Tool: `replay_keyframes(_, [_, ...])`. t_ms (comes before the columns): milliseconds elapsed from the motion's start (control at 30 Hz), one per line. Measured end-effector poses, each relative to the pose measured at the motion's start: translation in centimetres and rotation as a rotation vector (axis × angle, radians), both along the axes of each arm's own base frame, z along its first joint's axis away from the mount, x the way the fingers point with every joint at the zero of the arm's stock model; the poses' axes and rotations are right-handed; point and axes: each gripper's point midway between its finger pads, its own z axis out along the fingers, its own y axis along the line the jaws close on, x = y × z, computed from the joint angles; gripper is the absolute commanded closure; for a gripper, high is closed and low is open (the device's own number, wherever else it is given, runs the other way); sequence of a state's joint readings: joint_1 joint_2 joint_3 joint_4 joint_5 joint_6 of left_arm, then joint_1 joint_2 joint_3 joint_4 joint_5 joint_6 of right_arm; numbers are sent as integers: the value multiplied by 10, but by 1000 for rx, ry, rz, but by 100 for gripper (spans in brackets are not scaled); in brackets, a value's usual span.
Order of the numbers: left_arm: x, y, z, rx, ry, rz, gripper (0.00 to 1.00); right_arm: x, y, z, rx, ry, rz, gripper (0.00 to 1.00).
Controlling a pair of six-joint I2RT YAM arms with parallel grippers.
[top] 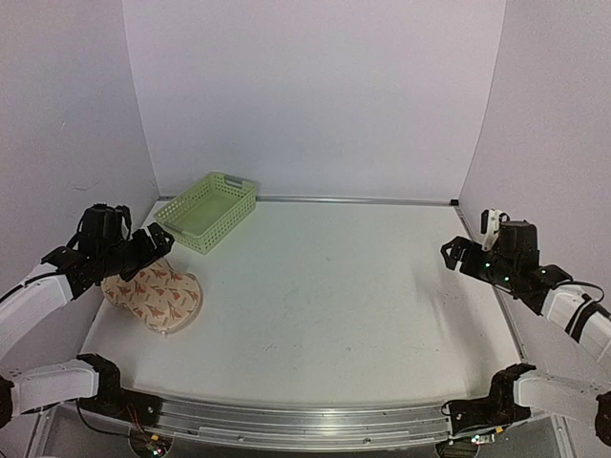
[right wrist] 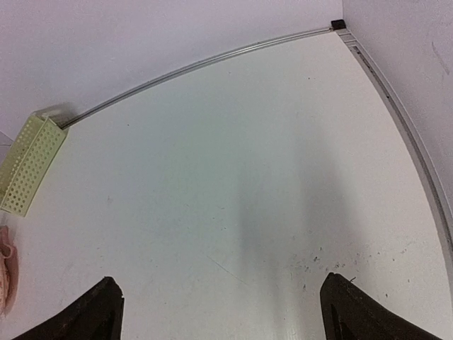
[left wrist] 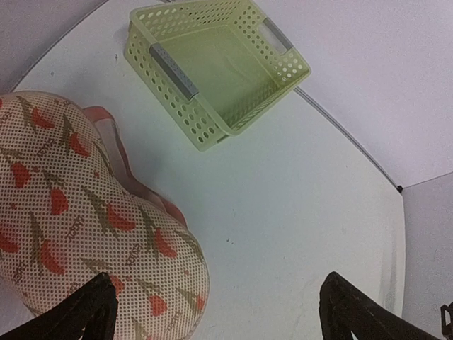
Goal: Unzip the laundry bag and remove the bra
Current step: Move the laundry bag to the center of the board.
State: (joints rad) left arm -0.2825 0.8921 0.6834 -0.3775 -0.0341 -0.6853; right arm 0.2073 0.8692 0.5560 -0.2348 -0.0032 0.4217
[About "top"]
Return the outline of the floral mesh laundry bag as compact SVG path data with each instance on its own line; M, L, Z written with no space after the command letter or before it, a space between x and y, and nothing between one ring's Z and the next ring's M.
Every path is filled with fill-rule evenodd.
M161 258L129 281L119 275L101 284L104 298L128 310L151 331L166 336L189 326L203 308L203 289L192 273L175 269Z

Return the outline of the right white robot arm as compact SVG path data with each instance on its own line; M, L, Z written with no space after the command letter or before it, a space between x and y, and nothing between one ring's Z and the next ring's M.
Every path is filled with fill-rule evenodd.
M588 294L591 283L575 280L557 265L540 264L534 224L489 209L481 216L480 231L480 243L463 237L445 243L440 249L445 266L522 302L608 371L610 312L602 304L604 297ZM498 371L486 396L450 400L441 407L450 420L450 441L474 447L526 422L535 410L590 424L602 443L610 443L609 383L560 377L529 363Z

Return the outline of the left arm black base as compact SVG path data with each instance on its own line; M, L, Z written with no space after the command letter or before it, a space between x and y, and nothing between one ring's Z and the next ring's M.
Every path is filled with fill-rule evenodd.
M162 399L159 396L122 388L119 394L97 395L77 400L81 409L140 427L154 427L159 419Z

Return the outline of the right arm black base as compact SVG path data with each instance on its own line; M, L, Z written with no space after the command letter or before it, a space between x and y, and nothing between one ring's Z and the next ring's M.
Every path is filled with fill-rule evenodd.
M528 420L532 410L513 401L486 397L448 401L441 407L441 413L450 420L451 437L458 439Z

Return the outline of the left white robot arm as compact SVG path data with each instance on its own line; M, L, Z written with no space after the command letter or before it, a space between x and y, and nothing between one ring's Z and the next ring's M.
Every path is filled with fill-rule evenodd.
M98 203L84 211L73 237L42 258L1 298L1 353L9 351L55 310L110 277L132 280L168 255L175 240L157 223L133 230L128 207ZM155 395L125 389L120 371L93 353L13 373L1 381L1 424L75 402L99 415L151 426L161 404Z

